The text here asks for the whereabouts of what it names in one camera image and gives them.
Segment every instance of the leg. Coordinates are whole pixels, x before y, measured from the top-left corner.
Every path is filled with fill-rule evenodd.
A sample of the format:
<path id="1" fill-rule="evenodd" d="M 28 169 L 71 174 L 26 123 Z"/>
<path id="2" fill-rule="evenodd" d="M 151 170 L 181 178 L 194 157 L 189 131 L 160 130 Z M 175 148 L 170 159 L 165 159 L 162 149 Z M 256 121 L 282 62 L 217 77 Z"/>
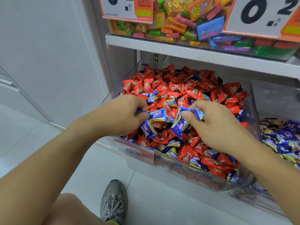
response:
<path id="1" fill-rule="evenodd" d="M 75 195 L 63 193 L 57 198 L 42 225 L 104 225 L 105 223 L 88 210 Z"/>

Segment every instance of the person's right hand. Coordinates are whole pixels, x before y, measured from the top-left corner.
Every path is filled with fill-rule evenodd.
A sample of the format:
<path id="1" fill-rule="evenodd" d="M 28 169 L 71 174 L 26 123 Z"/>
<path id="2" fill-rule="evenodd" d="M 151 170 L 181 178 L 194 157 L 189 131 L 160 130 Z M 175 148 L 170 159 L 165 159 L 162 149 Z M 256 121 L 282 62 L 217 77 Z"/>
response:
<path id="1" fill-rule="evenodd" d="M 181 116 L 212 149 L 238 157 L 240 153 L 245 154 L 245 145 L 259 143 L 224 105 L 197 100 L 190 106 L 193 107 L 205 112 L 205 122 L 198 121 L 195 114 L 189 111 L 183 111 Z"/>

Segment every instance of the candy bin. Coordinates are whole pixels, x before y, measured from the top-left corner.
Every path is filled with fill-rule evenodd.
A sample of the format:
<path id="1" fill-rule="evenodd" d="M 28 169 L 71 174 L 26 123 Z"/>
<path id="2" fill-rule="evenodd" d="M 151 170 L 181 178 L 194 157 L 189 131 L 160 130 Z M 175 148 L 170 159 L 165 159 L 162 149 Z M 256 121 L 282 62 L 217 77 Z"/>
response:
<path id="1" fill-rule="evenodd" d="M 220 102 L 260 139 L 251 83 L 212 70 L 174 64 L 156 70 L 153 66 L 140 61 L 103 102 L 123 93 L 148 103 L 149 119 L 129 135 L 110 137 L 111 144 L 126 155 L 214 191 L 249 185 L 253 175 L 232 156 L 205 145 L 181 112 L 192 111 L 189 106 L 196 100 Z M 203 111 L 193 108 L 193 112 L 198 120 L 205 120 Z"/>
<path id="2" fill-rule="evenodd" d="M 295 42 L 222 33 L 233 0 L 155 0 L 153 24 L 109 20 L 111 34 L 212 49 L 275 60 L 288 60 Z"/>
<path id="3" fill-rule="evenodd" d="M 300 170 L 300 93 L 296 87 L 252 81 L 261 139 L 295 169 Z M 230 195 L 256 207 L 285 216 L 272 196 L 255 179 Z"/>

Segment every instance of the hand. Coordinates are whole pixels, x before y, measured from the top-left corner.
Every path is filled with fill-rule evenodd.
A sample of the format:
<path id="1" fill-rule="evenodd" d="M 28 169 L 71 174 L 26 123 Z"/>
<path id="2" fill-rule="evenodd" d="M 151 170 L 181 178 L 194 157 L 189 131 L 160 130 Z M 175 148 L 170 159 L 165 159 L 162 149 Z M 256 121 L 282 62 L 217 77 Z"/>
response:
<path id="1" fill-rule="evenodd" d="M 245 154 L 245 145 L 259 143 L 225 106 L 217 102 L 197 100 L 190 107 L 203 110 L 205 122 L 198 121 L 195 114 L 189 111 L 182 112 L 181 116 L 212 149 L 238 157 L 241 153 Z"/>
<path id="2" fill-rule="evenodd" d="M 148 112 L 135 115 L 137 108 L 148 111 L 145 99 L 134 95 L 119 95 L 112 101 L 74 121 L 80 131 L 89 134 L 93 140 L 104 136 L 123 136 L 136 130 L 149 118 Z"/>

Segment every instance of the forearm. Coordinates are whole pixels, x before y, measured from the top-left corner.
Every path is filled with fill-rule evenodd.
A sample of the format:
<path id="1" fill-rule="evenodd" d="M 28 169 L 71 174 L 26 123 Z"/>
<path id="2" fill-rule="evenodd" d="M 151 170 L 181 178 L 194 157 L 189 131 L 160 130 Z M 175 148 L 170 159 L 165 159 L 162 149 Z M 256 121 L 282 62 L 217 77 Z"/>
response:
<path id="1" fill-rule="evenodd" d="M 246 151 L 240 162 L 257 177 L 291 222 L 300 224 L 300 172 L 262 143 L 251 144 Z"/>
<path id="2" fill-rule="evenodd" d="M 0 179 L 0 224 L 41 224 L 96 140 L 73 124 Z"/>

